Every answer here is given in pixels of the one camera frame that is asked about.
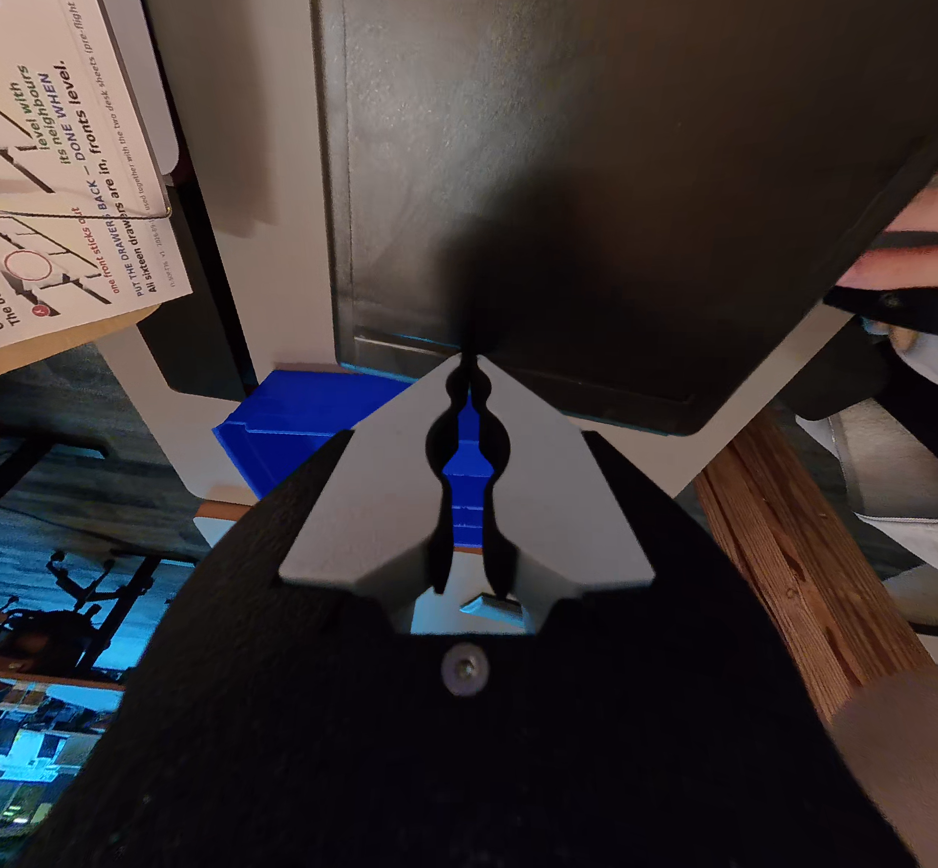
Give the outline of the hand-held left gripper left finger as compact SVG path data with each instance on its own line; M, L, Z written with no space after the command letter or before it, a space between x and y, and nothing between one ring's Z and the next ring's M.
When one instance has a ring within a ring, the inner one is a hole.
M409 632L431 586L430 543L451 521L429 462L432 425L452 408L455 356L356 423L278 576L294 586L373 599L395 631Z

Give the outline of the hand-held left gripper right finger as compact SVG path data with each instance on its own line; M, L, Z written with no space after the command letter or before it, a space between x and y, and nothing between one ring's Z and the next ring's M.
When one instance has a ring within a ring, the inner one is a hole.
M581 428L486 358L485 409L504 427L508 461L491 492L495 529L516 551L510 593L540 630L554 606L647 588L655 572Z

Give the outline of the black small-parts drawer cabinet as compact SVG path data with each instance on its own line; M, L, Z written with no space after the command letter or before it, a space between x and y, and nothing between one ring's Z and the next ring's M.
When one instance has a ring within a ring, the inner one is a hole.
M937 0L311 0L339 363L703 428L936 172Z

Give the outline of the person's left forearm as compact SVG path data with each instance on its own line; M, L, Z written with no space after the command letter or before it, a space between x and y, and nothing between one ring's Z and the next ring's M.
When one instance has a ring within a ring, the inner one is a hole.
M937 668L856 691L829 732L868 797L919 866L937 865Z

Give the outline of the wooden desk leg beam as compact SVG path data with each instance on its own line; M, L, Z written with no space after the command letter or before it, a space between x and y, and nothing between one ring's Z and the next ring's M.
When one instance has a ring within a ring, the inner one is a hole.
M767 611L825 721L864 688L936 672L770 409L693 484L715 541Z

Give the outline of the person's right hand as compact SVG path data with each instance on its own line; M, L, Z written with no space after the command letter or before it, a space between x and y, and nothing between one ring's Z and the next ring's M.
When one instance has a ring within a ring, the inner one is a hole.
M937 232L937 176L886 227L889 237ZM857 290L921 289L937 285L936 244L868 250L838 279Z

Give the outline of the large blue storage bin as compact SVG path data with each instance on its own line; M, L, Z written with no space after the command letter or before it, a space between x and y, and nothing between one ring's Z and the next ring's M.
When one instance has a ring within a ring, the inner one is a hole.
M213 432L246 484L262 499L334 434L409 387L369 373L275 370ZM444 474L452 490L454 544L482 546L483 491L491 465L478 448L479 416L459 415L460 446Z

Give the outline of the brown cardboard backing board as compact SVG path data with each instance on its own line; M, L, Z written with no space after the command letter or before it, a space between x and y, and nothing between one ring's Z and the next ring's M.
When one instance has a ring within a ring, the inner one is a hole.
M67 350L85 346L117 333L149 317L158 306L142 308L113 317L77 325L68 329L47 332L29 340L1 347L1 374L31 365Z

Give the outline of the lit display screen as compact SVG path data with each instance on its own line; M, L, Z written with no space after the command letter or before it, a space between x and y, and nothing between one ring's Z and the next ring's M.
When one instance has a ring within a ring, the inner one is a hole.
M81 649L55 672L2 669L2 866L13 866L115 717L123 686L192 575L185 558L2 554L2 638L73 617Z

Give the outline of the printed instruction sheet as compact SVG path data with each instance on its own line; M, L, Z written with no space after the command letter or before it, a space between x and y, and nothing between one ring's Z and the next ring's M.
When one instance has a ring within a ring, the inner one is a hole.
M191 293L101 0L2 0L1 343Z

